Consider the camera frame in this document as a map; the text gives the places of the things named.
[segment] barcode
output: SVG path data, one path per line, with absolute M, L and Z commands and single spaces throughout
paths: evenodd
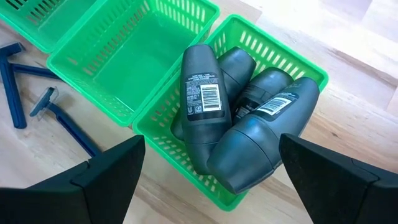
M 220 91 L 217 84 L 201 85 L 203 112 L 221 110 Z
M 268 101 L 268 103 L 262 105 L 257 110 L 266 112 L 267 114 L 272 116 L 278 113 L 285 106 L 289 105 L 289 103 L 291 102 L 292 102 L 291 100 L 285 98 L 275 97 L 274 99 Z

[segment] wood grain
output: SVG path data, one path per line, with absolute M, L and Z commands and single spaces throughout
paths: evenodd
M 241 14 L 328 72 L 330 83 L 304 139 L 398 172 L 398 40 L 393 10 L 398 2 L 214 2 L 221 8 L 215 26 L 231 13 Z M 11 61 L 45 65 L 47 55 L 0 22 L 0 45 L 15 41 L 22 42 L 26 52 Z M 45 88 L 57 86 L 62 93 L 58 104 L 102 150 L 134 135 L 63 82 L 23 74 L 17 74 L 17 82 L 26 117 Z M 2 84 L 0 107 L 1 187 L 28 187 L 87 160 L 49 113 L 40 121 L 29 118 L 24 130 L 14 129 Z M 226 213 L 147 146 L 125 223 L 311 223 L 311 219 L 283 166 Z

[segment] dark gray deodorant bottle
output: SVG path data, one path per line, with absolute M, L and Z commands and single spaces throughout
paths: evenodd
M 232 126 L 224 76 L 213 49 L 198 44 L 184 51 L 181 67 L 181 121 L 194 170 L 210 174 L 210 154 Z
M 319 88 L 311 78 L 299 78 L 247 114 L 214 148 L 207 163 L 211 174 L 234 194 L 269 177 L 282 163 L 280 135 L 301 134 L 318 96 Z
M 228 101 L 233 104 L 243 88 L 249 83 L 256 68 L 256 62 L 244 50 L 233 47 L 218 58 L 218 64 L 224 75 Z M 170 130 L 178 140 L 183 141 L 180 110 L 177 111 Z
M 233 124 L 292 83 L 293 78 L 279 68 L 269 67 L 262 71 L 250 81 L 231 107 Z

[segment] green plastic basket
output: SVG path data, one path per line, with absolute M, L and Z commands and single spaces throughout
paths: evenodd
M 327 73 L 299 54 L 275 40 L 254 24 L 232 15 L 205 41 L 217 56 L 234 46 L 241 47 L 257 62 L 255 75 L 266 67 L 279 67 L 294 79 L 305 76 L 314 79 L 321 90 L 328 83 Z M 233 210 L 247 193 L 233 195 L 213 176 L 198 175 L 185 152 L 184 143 L 170 132 L 170 125 L 180 107 L 180 71 L 137 117 L 133 127 L 146 141 L 191 183 L 201 190 L 222 210 Z
M 96 0 L 2 0 L 0 19 L 50 53 Z
M 48 67 L 121 126 L 171 78 L 219 15 L 204 0 L 97 0 Z
M 5 0 L 0 18 L 43 52 L 49 69 L 129 126 L 204 41 L 220 14 L 206 0 Z

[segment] product label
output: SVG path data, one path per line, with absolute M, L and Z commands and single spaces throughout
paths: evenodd
M 258 106 L 258 103 L 244 97 L 239 101 L 235 109 L 235 117 L 238 119 L 242 119 L 248 113 L 254 111 Z
M 190 121 L 224 116 L 219 80 L 216 74 L 190 75 L 185 79 L 185 84 L 187 86 L 187 111 Z
M 278 93 L 273 98 L 258 107 L 258 111 L 262 111 L 271 116 L 272 119 L 276 119 L 281 115 L 288 107 L 290 107 L 299 96 L 296 93 Z

